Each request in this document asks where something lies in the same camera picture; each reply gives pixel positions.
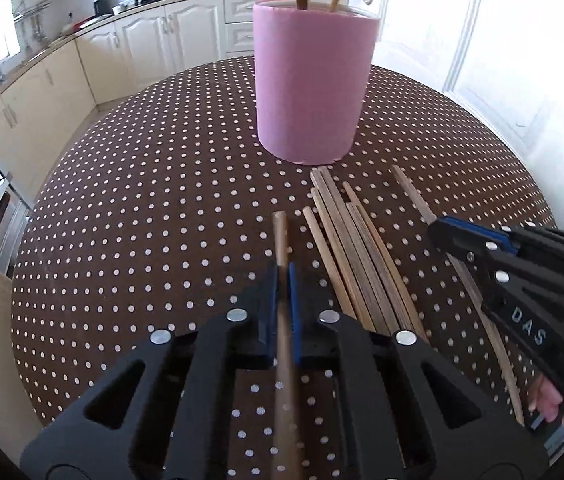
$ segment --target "brown tablecloth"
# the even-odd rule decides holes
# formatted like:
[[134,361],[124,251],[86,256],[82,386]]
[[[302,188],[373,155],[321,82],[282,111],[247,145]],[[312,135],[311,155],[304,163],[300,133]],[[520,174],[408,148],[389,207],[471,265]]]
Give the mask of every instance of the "brown tablecloth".
[[[431,344],[512,413],[468,295],[426,238],[392,164],[437,214],[492,227],[552,224],[548,206],[513,153],[469,113],[373,67],[355,143],[331,173],[375,219]],[[153,330],[187,333],[230,309],[273,257],[273,211],[289,212],[291,258],[326,277],[300,212],[313,204],[309,171],[257,142],[251,57],[165,79],[98,121],[41,192],[13,280],[13,351],[41,422]],[[525,390],[534,370],[513,346],[509,354]],[[273,390],[272,372],[239,374],[229,476],[269,476]],[[306,478],[336,477],[331,374],[304,374],[302,402]]]

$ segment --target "kitchen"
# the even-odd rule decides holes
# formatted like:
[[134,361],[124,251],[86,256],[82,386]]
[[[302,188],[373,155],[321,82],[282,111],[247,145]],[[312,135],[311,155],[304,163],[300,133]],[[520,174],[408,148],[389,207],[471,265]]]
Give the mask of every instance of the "kitchen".
[[[0,62],[0,160],[31,206],[102,114],[168,76],[253,50],[256,0],[134,1],[124,10],[114,7],[129,0],[110,0],[118,14],[64,38],[63,28],[93,16],[94,0],[11,1],[27,17],[14,31],[19,52]],[[382,20],[374,63],[489,126],[564,227],[564,0],[346,1]]]

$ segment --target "round table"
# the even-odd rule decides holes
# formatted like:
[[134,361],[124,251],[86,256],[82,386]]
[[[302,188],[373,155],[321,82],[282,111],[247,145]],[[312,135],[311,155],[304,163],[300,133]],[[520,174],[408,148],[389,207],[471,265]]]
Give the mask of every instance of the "round table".
[[[273,211],[289,213],[291,259],[326,277],[300,212],[313,205],[311,168],[258,143],[253,73],[252,57],[228,59],[139,92],[90,128],[44,186],[12,294],[13,352],[43,424],[152,331],[187,333],[232,308],[273,258]],[[371,69],[354,145],[331,173],[373,216],[431,344],[512,416],[478,315],[392,164],[439,215],[553,225],[548,206],[520,161],[468,112]],[[524,391],[534,369],[511,344],[509,355]],[[302,375],[307,478],[339,475],[331,376]],[[274,372],[239,373],[229,476],[270,474],[274,387]]]

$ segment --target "polka dot tablecloth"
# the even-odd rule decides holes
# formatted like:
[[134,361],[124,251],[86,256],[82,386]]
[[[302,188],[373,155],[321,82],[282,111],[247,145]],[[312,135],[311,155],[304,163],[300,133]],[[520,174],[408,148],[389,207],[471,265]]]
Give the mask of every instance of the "polka dot tablecloth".
[[[553,225],[548,206],[513,153],[470,114],[372,68],[355,143],[331,173],[373,217],[431,344],[512,413],[478,315],[392,164],[439,215]],[[310,169],[258,143],[251,57],[165,79],[98,121],[41,192],[13,280],[13,352],[41,422],[153,330],[184,334],[238,303],[273,258],[275,210],[289,213],[291,259],[312,265],[324,285],[301,215],[313,205]],[[534,369],[512,345],[509,355],[524,392]],[[305,477],[337,477],[332,374],[305,373],[301,382]],[[235,388],[227,474],[268,478],[274,372],[241,372]]]

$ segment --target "silver screw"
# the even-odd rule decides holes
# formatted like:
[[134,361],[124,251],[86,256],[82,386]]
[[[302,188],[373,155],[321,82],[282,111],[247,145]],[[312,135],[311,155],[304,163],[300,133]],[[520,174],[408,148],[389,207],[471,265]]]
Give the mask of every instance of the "silver screw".
[[339,321],[339,312],[335,312],[335,310],[322,310],[319,313],[318,319],[322,323],[337,323]]
[[171,340],[171,332],[168,330],[156,330],[151,334],[151,343],[163,345]]
[[395,335],[395,341],[404,346],[411,346],[417,341],[417,336],[410,330],[400,330]]
[[498,270],[495,272],[495,279],[499,283],[508,283],[510,276],[508,276],[508,272],[506,272],[505,270]]
[[233,322],[244,321],[248,316],[243,308],[232,308],[226,313],[226,319]]

